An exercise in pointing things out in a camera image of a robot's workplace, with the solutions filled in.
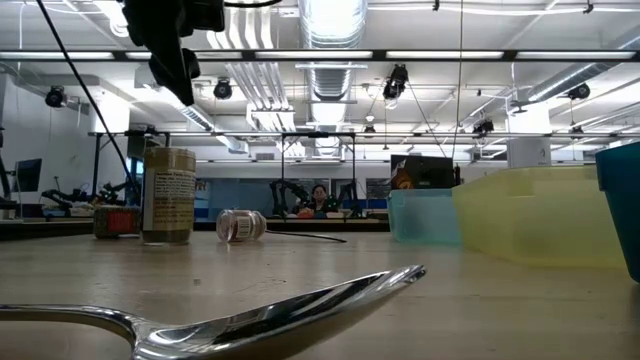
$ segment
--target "wooden table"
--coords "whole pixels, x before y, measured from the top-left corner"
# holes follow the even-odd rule
[[[227,246],[142,247],[90,236],[0,243],[0,303],[115,307],[166,323],[233,314],[407,264],[428,274],[389,305],[295,360],[632,359],[640,290],[616,270],[527,268],[389,234],[347,244],[269,235]],[[81,325],[0,323],[2,359],[127,359],[128,344]]]

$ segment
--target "plastic container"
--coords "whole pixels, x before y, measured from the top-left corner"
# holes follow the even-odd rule
[[[144,243],[187,244],[193,229],[195,153],[184,149],[151,148],[145,153],[144,166]]]
[[[629,275],[640,282],[640,143],[600,151],[596,163]]]
[[[624,267],[595,166],[508,169],[453,189],[465,247],[540,266]]]
[[[460,245],[451,189],[393,190],[388,204],[396,241]]]
[[[258,240],[267,230],[267,220],[257,211],[222,210],[216,220],[216,233],[222,242]]]

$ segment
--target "yellow plastic bin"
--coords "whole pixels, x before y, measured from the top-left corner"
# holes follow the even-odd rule
[[[453,190],[465,247],[527,265],[624,268],[595,166],[503,170]]]

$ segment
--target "can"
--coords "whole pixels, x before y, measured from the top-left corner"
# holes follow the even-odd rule
[[[144,156],[142,239],[146,245],[184,245],[193,230],[196,156],[151,148]]]

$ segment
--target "woman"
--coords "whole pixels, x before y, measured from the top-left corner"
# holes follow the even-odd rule
[[[327,188],[322,184],[318,184],[311,190],[313,201],[309,204],[309,208],[315,213],[328,213],[332,211],[327,205]]]

